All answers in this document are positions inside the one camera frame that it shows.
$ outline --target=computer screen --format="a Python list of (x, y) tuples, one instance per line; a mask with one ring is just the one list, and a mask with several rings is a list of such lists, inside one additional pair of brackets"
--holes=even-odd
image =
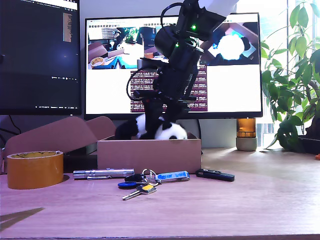
[[(166, 16), (163, 25), (178, 16)], [(137, 60), (168, 62), (155, 46), (159, 16), (88, 18), (86, 33), (85, 118), (127, 119), (144, 112), (143, 103), (127, 96), (127, 82)], [(183, 119), (246, 118), (262, 116), (260, 23), (258, 13), (234, 13), (213, 32), (212, 39), (196, 40), (204, 50), (198, 75)], [(158, 74), (141, 71), (129, 83), (129, 93), (150, 90)]]
[(79, 0), (0, 1), (0, 115), (79, 115)]

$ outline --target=black usb stick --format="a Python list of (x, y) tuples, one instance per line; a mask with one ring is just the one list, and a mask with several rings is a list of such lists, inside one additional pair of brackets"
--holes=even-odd
[(206, 179), (217, 179), (222, 181), (233, 182), (235, 180), (235, 175), (224, 173), (221, 171), (199, 169), (195, 172), (195, 175), (200, 178)]

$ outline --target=white wall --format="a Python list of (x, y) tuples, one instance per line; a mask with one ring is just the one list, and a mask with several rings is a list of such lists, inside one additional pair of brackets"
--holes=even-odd
[[(81, 79), (82, 92), (85, 87), (85, 18), (102, 17), (132, 17), (132, 16), (159, 16), (164, 8), (182, 0), (80, 0), (80, 46), (81, 46)], [(178, 14), (179, 7), (170, 9), (167, 14)], [(58, 121), (65, 116), (13, 116), (15, 124), (22, 132)], [(198, 135), (196, 120), (180, 121), (186, 130)], [(121, 121), (114, 121), (118, 126)], [(1, 128), (16, 131), (8, 117), (2, 117)], [(202, 146), (204, 148), (235, 147), (236, 146), (236, 120), (235, 119), (202, 119), (200, 120), (202, 131)], [(6, 139), (10, 134), (1, 133)]]

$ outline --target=lamp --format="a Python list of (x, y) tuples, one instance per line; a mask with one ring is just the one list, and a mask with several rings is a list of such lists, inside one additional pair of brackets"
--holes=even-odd
[(255, 118), (238, 118), (236, 120), (235, 145), (240, 151), (255, 151), (257, 149)]

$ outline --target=white lamp base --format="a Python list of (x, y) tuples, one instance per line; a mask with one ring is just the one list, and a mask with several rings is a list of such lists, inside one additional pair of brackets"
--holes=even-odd
[(257, 150), (258, 139), (256, 137), (236, 137), (235, 145), (240, 151), (252, 152)]

